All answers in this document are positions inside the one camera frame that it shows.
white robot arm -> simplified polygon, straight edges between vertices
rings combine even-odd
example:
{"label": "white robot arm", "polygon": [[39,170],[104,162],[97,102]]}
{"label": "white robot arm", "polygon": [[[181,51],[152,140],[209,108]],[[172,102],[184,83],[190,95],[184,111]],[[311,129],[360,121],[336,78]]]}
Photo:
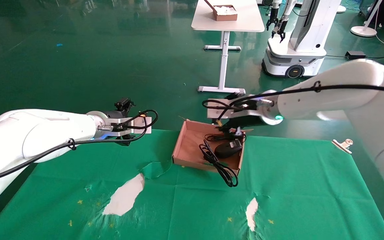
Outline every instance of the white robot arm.
{"label": "white robot arm", "polygon": [[[374,86],[383,91],[369,89],[327,89],[346,87],[345,85]],[[238,126],[276,125],[283,118],[288,119],[347,119],[361,137],[364,147],[375,166],[384,178],[384,66],[374,61],[359,59],[347,62],[339,67],[320,73],[285,91],[301,91],[313,88],[312,91],[277,95],[275,90],[268,90],[266,97],[254,98],[242,96],[236,99],[217,99],[237,108],[226,110],[221,118],[229,121],[221,127],[221,131]],[[206,100],[209,107],[208,118],[219,118],[221,109],[226,106],[214,100]]]}
{"label": "white robot arm", "polygon": [[285,7],[284,13],[282,14],[281,19],[278,20],[278,10],[279,5],[281,4],[282,0],[273,0],[272,1],[272,9],[271,9],[271,16],[266,23],[266,29],[269,29],[269,26],[274,23],[275,27],[272,30],[272,38],[275,34],[278,34],[281,37],[281,41],[285,38],[285,27],[288,23],[288,17],[291,14],[291,11],[293,10],[294,6],[296,5],[297,0],[288,0],[287,6]]}
{"label": "white robot arm", "polygon": [[[75,148],[75,142],[81,144],[90,143],[90,140],[112,141],[128,145],[132,140],[151,132],[151,125],[157,117],[153,122],[150,117],[145,119],[140,115],[128,117],[128,111],[133,106],[133,102],[127,98],[115,103],[115,106],[117,107],[115,111],[92,111],[87,114],[41,109],[16,110],[2,114],[0,116],[0,175],[40,155],[42,157],[34,162],[40,163],[56,158],[72,147]],[[141,135],[132,138],[130,133],[141,133]],[[66,147],[56,149],[47,155],[42,154],[63,144]],[[26,166],[0,177],[0,194],[25,168]]]}

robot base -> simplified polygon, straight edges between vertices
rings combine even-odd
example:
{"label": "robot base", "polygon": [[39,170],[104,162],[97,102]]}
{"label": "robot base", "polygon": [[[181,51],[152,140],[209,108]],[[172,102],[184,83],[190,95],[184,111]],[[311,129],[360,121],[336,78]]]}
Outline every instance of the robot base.
{"label": "robot base", "polygon": [[265,54],[265,57],[262,60],[262,70],[271,76],[284,76],[289,78],[296,77],[312,77],[318,74],[318,71],[321,67],[324,58],[316,59],[308,66],[293,64],[288,66],[278,66],[271,63],[268,53]]}

power adapter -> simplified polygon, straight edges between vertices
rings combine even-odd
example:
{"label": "power adapter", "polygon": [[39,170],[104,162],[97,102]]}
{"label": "power adapter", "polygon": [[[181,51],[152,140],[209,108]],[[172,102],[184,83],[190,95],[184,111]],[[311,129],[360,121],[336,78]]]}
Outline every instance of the power adapter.
{"label": "power adapter", "polygon": [[233,141],[222,143],[216,147],[214,154],[217,158],[228,158],[235,153],[241,151],[242,143],[240,140],[235,139]]}
{"label": "power adapter", "polygon": [[345,57],[347,59],[364,59],[367,58],[367,55],[365,55],[364,52],[361,51],[347,51],[345,54]]}

cardboard box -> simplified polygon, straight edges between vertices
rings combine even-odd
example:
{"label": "cardboard box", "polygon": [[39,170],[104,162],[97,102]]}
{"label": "cardboard box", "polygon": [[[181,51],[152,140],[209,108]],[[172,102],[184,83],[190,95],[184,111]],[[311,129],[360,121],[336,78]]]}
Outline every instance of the cardboard box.
{"label": "cardboard box", "polygon": [[216,21],[236,21],[238,19],[238,14],[231,15],[219,15],[215,7],[229,7],[233,8],[235,11],[235,7],[233,5],[212,5],[208,0],[204,0],[208,6],[213,10],[213,16]]}
{"label": "cardboard box", "polygon": [[[204,160],[204,156],[199,149],[199,145],[204,143],[204,137],[207,134],[220,135],[221,132],[215,125],[200,123],[195,121],[186,120],[183,122],[182,129],[180,130],[179,138],[177,139],[176,146],[173,152],[173,162],[178,165],[193,167],[202,170],[217,172],[216,168],[210,165],[209,162]],[[217,141],[208,142],[211,149],[214,149],[222,144],[228,142]],[[234,173],[238,175],[242,164],[242,155],[244,153],[244,142],[242,143],[242,150],[228,158],[219,159],[230,167]]]}

green floor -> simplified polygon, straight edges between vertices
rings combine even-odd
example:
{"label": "green floor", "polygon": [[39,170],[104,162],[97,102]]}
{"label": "green floor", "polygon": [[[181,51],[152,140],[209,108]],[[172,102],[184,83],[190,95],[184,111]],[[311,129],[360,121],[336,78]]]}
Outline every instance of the green floor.
{"label": "green floor", "polygon": [[[116,100],[130,97],[137,105],[132,111],[158,111],[157,129],[179,130],[182,119],[178,116],[208,121],[201,101],[225,94],[197,93],[196,89],[218,84],[220,52],[204,52],[202,47],[218,44],[220,33],[191,29],[195,2],[0,0],[0,114],[22,108],[77,113],[111,110]],[[265,12],[261,7],[264,22]],[[293,29],[294,20],[287,31]],[[327,53],[342,56],[347,50],[361,50],[368,56],[384,56],[384,45],[376,38],[350,34],[349,29],[363,21],[357,11],[338,14],[325,45]],[[384,40],[384,28],[378,32]],[[243,50],[229,53],[226,86],[257,94],[299,82],[261,71],[269,36],[268,31],[231,34],[231,45]],[[320,71],[344,61],[325,59]],[[351,148],[353,157],[384,217],[383,180],[349,123],[286,120],[278,126],[255,128],[252,134],[351,138],[356,143]],[[21,181],[0,197],[0,211]]]}

